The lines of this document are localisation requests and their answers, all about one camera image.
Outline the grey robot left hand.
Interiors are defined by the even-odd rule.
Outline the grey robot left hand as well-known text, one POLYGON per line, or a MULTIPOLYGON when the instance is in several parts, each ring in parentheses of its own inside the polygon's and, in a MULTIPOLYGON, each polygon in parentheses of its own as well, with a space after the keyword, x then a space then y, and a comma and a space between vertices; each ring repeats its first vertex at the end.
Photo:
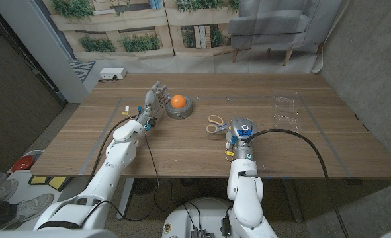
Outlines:
POLYGON ((149 130, 156 124, 157 116, 161 109, 170 101, 167 94, 167 86, 161 86, 158 81, 146 93, 145 105, 139 111, 136 121, 139 122, 145 130, 149 130))

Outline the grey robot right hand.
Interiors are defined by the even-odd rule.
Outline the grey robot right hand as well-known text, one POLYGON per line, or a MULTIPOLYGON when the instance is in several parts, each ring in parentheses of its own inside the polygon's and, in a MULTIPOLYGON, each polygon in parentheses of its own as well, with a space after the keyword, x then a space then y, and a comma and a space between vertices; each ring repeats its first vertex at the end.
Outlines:
POLYGON ((226 132, 226 140, 233 153, 232 160, 253 160, 253 146, 251 142, 246 143, 245 141, 256 132, 258 132, 257 125, 251 119, 239 116, 231 118, 230 127, 226 132))

